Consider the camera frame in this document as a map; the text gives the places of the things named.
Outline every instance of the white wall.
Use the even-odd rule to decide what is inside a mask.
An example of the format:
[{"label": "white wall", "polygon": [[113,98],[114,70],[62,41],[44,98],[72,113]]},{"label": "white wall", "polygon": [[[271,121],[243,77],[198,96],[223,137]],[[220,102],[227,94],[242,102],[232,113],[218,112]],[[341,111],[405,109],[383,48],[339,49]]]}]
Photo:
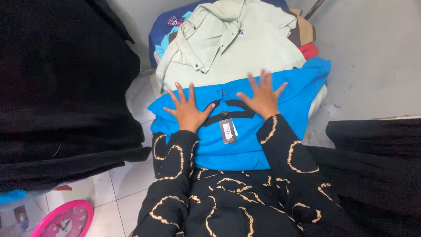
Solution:
[{"label": "white wall", "polygon": [[157,17],[198,0],[106,0],[120,17],[136,44],[128,43],[139,55],[141,68],[149,68],[148,35]]},{"label": "white wall", "polygon": [[[316,0],[287,0],[306,13]],[[332,120],[421,114],[421,1],[325,0],[310,23],[332,60],[328,95],[310,120],[310,144],[332,146]]]}]

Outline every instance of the blue polo shirt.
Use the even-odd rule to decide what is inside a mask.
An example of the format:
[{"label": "blue polo shirt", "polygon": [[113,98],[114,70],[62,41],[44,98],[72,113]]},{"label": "blue polo shirt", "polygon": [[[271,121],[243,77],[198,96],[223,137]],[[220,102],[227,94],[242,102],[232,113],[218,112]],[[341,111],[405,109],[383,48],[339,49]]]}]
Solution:
[{"label": "blue polo shirt", "polygon": [[[288,82],[278,101],[278,108],[292,130],[302,139],[307,127],[308,113],[311,102],[326,82],[331,69],[330,60],[313,57],[302,68],[284,70],[272,74],[273,88],[276,90],[282,83]],[[243,92],[250,98],[253,91],[247,78],[228,82],[226,84],[201,86],[195,88],[195,98],[198,110],[203,111],[211,102],[219,101],[210,117],[219,115],[222,111],[246,111],[241,107],[227,105],[227,101],[238,100],[237,92]],[[184,89],[188,98],[188,88]],[[152,103],[148,110],[156,115],[151,125],[151,131],[163,132],[167,142],[172,133],[179,130],[174,116],[163,108],[175,109],[171,97],[166,94]],[[198,129],[200,139],[195,162],[197,167],[213,170],[265,170],[270,169],[266,157],[256,138],[256,133],[263,125],[263,118],[254,114],[251,118],[233,118],[238,132],[237,142],[224,144],[219,122],[207,124]]]}]

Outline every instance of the black sleeve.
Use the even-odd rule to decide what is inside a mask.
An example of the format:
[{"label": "black sleeve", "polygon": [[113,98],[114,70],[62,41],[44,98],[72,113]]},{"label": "black sleeve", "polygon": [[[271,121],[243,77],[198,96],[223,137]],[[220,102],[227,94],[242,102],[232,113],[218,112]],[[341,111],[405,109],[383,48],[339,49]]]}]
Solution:
[{"label": "black sleeve", "polygon": [[187,217],[190,192],[189,177],[193,167],[193,149],[199,142],[196,134],[178,131],[171,135],[165,157],[155,154],[155,182],[149,187],[133,236],[175,236]]},{"label": "black sleeve", "polygon": [[257,132],[283,206],[305,236],[361,236],[287,121],[275,115]]}]

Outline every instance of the clock face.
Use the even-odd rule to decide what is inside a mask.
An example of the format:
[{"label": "clock face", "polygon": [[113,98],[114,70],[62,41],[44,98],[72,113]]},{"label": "clock face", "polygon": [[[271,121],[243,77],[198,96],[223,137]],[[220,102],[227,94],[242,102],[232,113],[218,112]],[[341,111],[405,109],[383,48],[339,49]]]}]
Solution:
[{"label": "clock face", "polygon": [[69,208],[48,223],[40,237],[79,237],[87,221],[88,212],[85,208]]}]

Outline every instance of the person's left hand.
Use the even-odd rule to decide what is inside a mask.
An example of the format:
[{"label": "person's left hand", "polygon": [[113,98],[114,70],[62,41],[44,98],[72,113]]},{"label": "person's left hand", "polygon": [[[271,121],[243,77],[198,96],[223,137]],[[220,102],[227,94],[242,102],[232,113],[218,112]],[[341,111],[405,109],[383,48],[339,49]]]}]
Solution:
[{"label": "person's left hand", "polygon": [[195,87],[193,83],[190,83],[189,86],[189,101],[187,101],[186,95],[184,95],[183,89],[178,82],[176,82],[176,87],[179,92],[180,100],[178,100],[174,92],[168,90],[168,94],[170,94],[171,99],[174,101],[176,109],[172,110],[164,107],[164,110],[177,119],[180,130],[196,133],[215,108],[215,104],[210,104],[203,112],[200,112],[196,108]]}]

